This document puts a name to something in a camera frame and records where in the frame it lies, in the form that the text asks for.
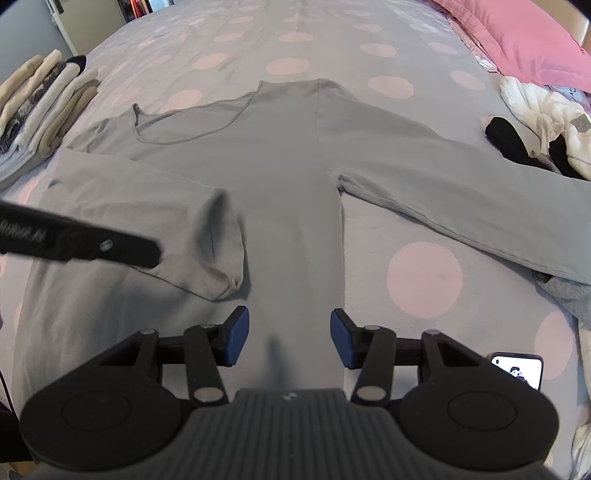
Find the pink pillow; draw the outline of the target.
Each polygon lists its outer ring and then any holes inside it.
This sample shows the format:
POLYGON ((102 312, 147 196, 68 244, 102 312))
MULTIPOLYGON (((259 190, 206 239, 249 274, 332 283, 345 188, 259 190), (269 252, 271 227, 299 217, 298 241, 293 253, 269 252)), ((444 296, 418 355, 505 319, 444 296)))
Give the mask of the pink pillow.
POLYGON ((590 55, 547 12, 522 1, 440 0, 504 76, 590 91, 590 55))

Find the grey pink-dotted bed sheet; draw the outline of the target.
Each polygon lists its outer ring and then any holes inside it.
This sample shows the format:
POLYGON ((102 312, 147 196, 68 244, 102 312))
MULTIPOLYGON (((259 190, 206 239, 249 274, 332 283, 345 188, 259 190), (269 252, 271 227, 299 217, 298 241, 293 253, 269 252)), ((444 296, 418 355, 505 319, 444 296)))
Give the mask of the grey pink-dotted bed sheet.
MULTIPOLYGON (((329 80, 362 103, 506 160, 481 127, 489 115, 510 115, 500 79, 420 1, 183 1, 121 28, 89 63, 98 70, 97 96, 54 156, 7 199, 40 207, 53 160, 102 120, 132 107, 160 115, 235 100, 263 82, 329 80)), ((536 284, 538 271, 351 194, 342 193, 341 205, 341 307, 405 336, 433 328, 482 354, 542 356, 543 390, 561 420, 547 460, 561 476, 588 478, 590 329, 536 284)), ((35 261, 1 260, 1 400, 13 405, 15 342, 35 261)))

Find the black garment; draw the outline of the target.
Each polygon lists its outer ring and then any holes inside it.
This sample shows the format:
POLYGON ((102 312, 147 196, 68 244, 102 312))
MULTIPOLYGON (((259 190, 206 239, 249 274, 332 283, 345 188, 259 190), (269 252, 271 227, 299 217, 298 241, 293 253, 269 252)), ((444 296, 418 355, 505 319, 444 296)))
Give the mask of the black garment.
POLYGON ((487 140, 505 159, 519 165, 587 181, 587 178, 574 167, 574 162, 568 157, 567 142, 563 134, 549 143, 547 154, 536 154, 528 150, 513 124, 503 117, 496 116, 487 119, 483 129, 487 140))

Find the white crumpled garment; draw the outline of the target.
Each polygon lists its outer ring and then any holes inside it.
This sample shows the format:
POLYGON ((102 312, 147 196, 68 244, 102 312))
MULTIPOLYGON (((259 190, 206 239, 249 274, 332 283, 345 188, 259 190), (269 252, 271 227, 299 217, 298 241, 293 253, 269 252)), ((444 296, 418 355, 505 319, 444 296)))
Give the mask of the white crumpled garment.
POLYGON ((590 180, 590 115, 561 93, 503 76, 500 95, 513 116, 540 140, 540 160, 563 176, 590 180))

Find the smartphone white screen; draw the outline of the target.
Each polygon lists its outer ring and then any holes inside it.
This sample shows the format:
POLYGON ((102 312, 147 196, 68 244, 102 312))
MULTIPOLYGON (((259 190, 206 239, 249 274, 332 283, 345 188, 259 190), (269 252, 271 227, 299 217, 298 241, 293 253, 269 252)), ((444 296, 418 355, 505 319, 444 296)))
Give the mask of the smartphone white screen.
POLYGON ((544 373, 544 360, 541 356, 527 353, 495 352, 489 355, 490 362, 527 383, 531 388, 540 390, 544 373))

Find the grey long-sleeve shirt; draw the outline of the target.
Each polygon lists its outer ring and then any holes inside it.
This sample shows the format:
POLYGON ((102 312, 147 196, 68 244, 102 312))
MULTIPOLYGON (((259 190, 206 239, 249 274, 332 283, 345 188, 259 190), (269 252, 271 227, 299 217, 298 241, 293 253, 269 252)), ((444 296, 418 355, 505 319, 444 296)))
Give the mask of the grey long-sleeve shirt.
POLYGON ((12 374, 17 409, 132 333, 178 335, 245 303, 228 390, 342 383, 329 314, 344 303, 342 193, 532 270, 590 280, 590 186, 522 167, 356 100, 325 80, 81 132, 44 210, 158 240, 152 269, 32 264, 12 374))

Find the folded cream white garment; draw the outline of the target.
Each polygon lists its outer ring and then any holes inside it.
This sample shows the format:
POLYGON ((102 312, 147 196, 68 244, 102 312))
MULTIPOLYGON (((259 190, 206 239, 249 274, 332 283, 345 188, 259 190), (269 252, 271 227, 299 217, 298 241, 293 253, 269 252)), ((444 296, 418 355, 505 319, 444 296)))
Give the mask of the folded cream white garment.
POLYGON ((65 67, 62 54, 55 50, 38 62, 37 68, 11 93, 1 108, 1 133, 19 108, 32 96, 51 73, 60 73, 65 67))

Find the folded floral dark garment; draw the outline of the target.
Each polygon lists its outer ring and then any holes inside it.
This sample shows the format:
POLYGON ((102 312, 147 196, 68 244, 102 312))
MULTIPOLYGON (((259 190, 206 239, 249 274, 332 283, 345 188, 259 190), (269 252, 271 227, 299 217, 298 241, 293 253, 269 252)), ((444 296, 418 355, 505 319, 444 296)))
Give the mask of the folded floral dark garment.
POLYGON ((60 73, 54 72, 19 108, 1 133, 1 154, 11 156, 22 153, 34 137, 49 109, 68 85, 86 68, 86 57, 78 55, 65 60, 60 73))

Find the folded light grey towel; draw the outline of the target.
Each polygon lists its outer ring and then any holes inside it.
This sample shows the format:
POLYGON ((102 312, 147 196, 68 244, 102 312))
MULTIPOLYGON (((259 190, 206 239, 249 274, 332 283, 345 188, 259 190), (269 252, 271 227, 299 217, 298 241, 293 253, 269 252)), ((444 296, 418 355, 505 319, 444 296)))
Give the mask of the folded light grey towel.
POLYGON ((69 100, 98 76, 96 68, 80 71, 74 62, 60 62, 18 108, 1 136, 1 181, 7 181, 35 156, 42 135, 69 100))

